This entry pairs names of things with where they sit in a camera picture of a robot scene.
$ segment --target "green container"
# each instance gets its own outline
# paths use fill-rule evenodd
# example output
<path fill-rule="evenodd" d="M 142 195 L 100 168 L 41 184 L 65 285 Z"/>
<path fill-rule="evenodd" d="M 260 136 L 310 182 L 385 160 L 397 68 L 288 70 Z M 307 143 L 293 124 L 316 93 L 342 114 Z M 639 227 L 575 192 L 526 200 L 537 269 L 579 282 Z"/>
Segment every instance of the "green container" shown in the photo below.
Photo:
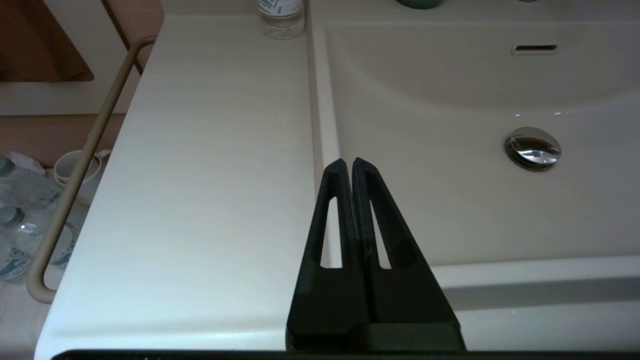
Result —
<path fill-rule="evenodd" d="M 432 9 L 440 5 L 442 0 L 397 0 L 397 2 L 414 9 Z"/>

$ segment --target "bottle label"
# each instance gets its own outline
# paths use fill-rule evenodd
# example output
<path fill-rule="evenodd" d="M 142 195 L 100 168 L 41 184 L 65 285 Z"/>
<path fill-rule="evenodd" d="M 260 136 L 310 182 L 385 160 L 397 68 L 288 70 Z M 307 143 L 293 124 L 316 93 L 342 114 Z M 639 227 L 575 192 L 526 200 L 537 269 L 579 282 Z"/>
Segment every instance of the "bottle label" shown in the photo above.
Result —
<path fill-rule="evenodd" d="M 51 257 L 51 260 L 49 262 L 49 264 L 55 266 L 56 268 L 59 268 L 60 270 L 67 269 L 67 264 L 69 263 L 69 259 L 71 258 L 71 253 L 74 251 L 74 247 L 76 247 L 77 239 L 75 236 L 73 236 L 73 232 L 69 228 L 68 224 L 65 225 L 62 229 L 62 233 L 58 238 L 58 243 L 60 244 L 61 240 L 64 241 L 63 239 L 70 239 L 67 247 L 60 250 L 58 249 L 58 247 L 56 247 L 54 250 L 55 253 Z"/>
<path fill-rule="evenodd" d="M 274 16 L 291 15 L 304 6 L 303 0 L 258 0 L 260 12 Z"/>
<path fill-rule="evenodd" d="M 31 256 L 13 248 L 4 264 L 0 264 L 0 279 L 10 280 L 27 270 L 31 263 Z"/>

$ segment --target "white countertop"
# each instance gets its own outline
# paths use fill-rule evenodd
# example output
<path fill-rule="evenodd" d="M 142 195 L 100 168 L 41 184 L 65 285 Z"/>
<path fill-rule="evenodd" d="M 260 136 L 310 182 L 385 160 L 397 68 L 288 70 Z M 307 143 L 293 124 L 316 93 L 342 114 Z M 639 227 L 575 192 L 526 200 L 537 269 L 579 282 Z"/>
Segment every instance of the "white countertop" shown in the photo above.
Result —
<path fill-rule="evenodd" d="M 315 202 L 311 141 L 305 36 L 268 39 L 255 15 L 168 15 L 36 359 L 284 349 Z"/>

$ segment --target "white cup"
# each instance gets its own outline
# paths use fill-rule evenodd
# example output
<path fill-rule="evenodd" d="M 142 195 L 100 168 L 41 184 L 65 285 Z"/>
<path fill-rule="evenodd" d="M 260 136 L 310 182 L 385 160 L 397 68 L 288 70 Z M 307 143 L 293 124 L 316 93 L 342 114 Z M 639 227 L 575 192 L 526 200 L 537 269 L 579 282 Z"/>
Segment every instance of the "white cup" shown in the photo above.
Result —
<path fill-rule="evenodd" d="M 76 163 L 80 158 L 82 150 L 75 150 L 68 152 L 60 157 L 53 166 L 53 177 L 56 180 L 58 186 L 64 188 L 69 181 L 71 172 L 76 167 Z M 106 167 L 105 157 L 111 154 L 111 150 L 103 150 L 93 155 L 93 159 L 89 164 L 89 169 L 86 171 L 80 191 L 78 191 L 77 199 L 86 205 L 91 205 L 95 192 L 98 190 L 98 185 L 102 179 L 104 168 Z"/>

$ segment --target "sink overflow slot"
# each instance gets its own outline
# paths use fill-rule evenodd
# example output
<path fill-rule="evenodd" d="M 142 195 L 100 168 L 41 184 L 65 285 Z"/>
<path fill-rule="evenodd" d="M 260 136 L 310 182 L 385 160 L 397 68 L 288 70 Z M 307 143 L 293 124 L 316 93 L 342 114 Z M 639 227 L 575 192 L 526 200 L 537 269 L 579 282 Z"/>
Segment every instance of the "sink overflow slot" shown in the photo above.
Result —
<path fill-rule="evenodd" d="M 511 48 L 513 56 L 555 55 L 557 52 L 558 45 L 514 45 Z"/>

